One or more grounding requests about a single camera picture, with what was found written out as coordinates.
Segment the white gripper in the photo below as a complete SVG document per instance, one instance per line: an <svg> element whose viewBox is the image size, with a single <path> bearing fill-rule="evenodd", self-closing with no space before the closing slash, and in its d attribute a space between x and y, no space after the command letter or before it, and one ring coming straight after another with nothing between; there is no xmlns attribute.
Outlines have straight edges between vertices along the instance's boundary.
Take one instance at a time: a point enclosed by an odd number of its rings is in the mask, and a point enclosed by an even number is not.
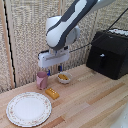
<svg viewBox="0 0 128 128"><path fill-rule="evenodd" d="M69 50L61 49L59 51L50 52L41 52L38 54L38 65L41 68L47 68L59 63L63 63L69 59ZM61 65L58 66L58 71L62 72L63 68ZM47 75L51 75L51 70L48 69Z"/></svg>

